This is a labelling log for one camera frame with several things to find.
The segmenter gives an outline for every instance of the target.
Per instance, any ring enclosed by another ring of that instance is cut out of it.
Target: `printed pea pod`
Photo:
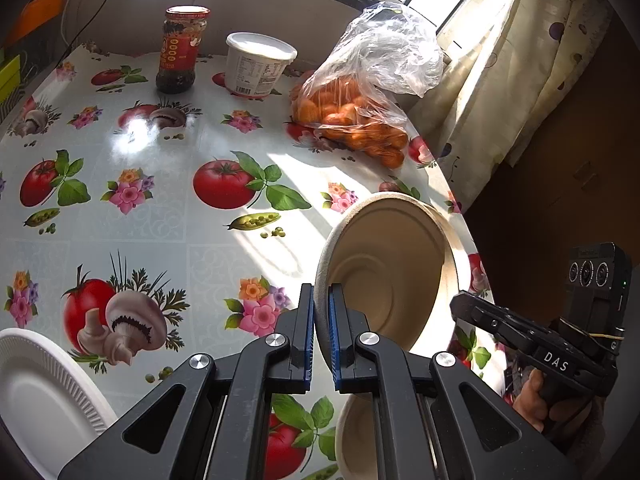
[[[241,231],[253,231],[267,224],[280,220],[280,213],[252,213],[236,218],[231,224],[225,227],[229,229],[238,229]]]
[[[331,464],[330,466],[321,469],[320,471],[316,471],[315,473],[311,473],[308,476],[305,476],[302,480],[328,480],[333,475],[335,475],[338,471],[338,466],[335,464]]]
[[[44,222],[47,222],[52,218],[55,218],[59,214],[60,214],[59,207],[51,207],[49,209],[36,211],[34,214],[32,214],[29,218],[27,218],[24,221],[24,225],[28,227],[38,227],[39,225],[44,224]]]

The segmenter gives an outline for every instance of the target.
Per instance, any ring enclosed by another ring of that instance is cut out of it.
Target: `red jar lid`
[[[177,7],[169,7],[166,10],[166,16],[168,18],[178,20],[197,20],[199,18],[206,18],[211,11],[207,7],[199,7],[193,5],[181,5]]]

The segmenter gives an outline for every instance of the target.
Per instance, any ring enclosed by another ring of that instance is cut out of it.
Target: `white plastic container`
[[[252,32],[229,34],[226,44],[225,86],[243,96],[269,95],[284,67],[298,55],[289,43]]]

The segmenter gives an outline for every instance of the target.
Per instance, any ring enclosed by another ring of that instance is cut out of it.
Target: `yellow object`
[[[20,55],[0,68],[0,103],[20,84]]]

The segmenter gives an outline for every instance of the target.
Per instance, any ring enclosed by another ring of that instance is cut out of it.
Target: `white paper plate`
[[[0,416],[45,480],[56,480],[117,420],[78,363],[46,337],[19,328],[0,332]]]

